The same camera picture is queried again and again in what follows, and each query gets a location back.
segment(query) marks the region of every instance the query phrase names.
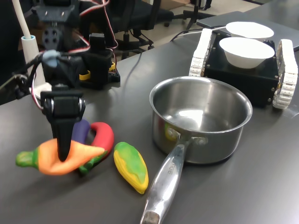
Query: gray table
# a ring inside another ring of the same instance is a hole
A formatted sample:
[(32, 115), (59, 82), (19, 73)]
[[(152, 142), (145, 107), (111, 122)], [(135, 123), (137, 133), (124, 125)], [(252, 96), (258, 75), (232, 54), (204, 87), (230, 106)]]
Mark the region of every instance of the gray table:
[(272, 0), (247, 11), (246, 14), (299, 30), (298, 0)]
[[(188, 74), (199, 36), (178, 38), (121, 61), (121, 87), (87, 91), (85, 117), (107, 122), (115, 143), (142, 154), (152, 182), (165, 155), (151, 140), (149, 93), (162, 80)], [(297, 224), (299, 221), (299, 88), (289, 109), (254, 109), (236, 153), (216, 166), (187, 165), (164, 224)], [(117, 172), (110, 155), (86, 178), (45, 176), (19, 168), (15, 156), (51, 138), (30, 97), (0, 106), (1, 224), (137, 224), (145, 195)]]

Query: white bowl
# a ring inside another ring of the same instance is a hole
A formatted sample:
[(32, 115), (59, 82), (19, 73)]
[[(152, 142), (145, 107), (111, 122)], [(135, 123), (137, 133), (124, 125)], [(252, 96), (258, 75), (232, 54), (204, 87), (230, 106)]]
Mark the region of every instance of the white bowl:
[(265, 59), (274, 56), (269, 45), (254, 39), (228, 37), (219, 42), (230, 64), (242, 69), (252, 69)]
[(226, 29), (232, 37), (246, 37), (261, 42), (274, 35), (272, 29), (256, 22), (231, 22), (226, 25)]

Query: stainless steel saucepan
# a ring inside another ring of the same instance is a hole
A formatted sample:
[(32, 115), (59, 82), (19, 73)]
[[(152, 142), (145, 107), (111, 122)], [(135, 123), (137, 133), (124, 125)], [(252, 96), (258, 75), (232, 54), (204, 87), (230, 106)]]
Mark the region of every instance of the stainless steel saucepan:
[(151, 185), (140, 223), (160, 224), (174, 198), (184, 161), (209, 164), (232, 155), (252, 106), (231, 85), (188, 76), (159, 83), (149, 100), (153, 140), (168, 156)]

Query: black box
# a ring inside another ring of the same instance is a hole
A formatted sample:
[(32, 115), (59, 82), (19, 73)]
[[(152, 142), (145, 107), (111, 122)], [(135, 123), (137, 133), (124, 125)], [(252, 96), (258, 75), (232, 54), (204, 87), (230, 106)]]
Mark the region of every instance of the black box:
[[(219, 45), (219, 41), (226, 37), (216, 36), (206, 62), (204, 76), (223, 81), (239, 89), (253, 106), (264, 107), (271, 104), (278, 84), (276, 57), (264, 60), (254, 69), (237, 68), (227, 61), (224, 50)], [(275, 49), (273, 42), (268, 44)]]

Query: orange toy carrot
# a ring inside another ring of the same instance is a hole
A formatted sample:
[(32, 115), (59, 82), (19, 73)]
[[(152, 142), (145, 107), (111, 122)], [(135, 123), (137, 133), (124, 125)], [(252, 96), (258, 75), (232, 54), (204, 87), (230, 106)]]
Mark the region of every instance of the orange toy carrot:
[(102, 155), (104, 149), (87, 146), (71, 141), (71, 148), (67, 159), (61, 162), (57, 153), (57, 139), (44, 142), (32, 152), (21, 152), (16, 157), (16, 165), (20, 167), (34, 167), (43, 174), (64, 175), (84, 165), (95, 156)]

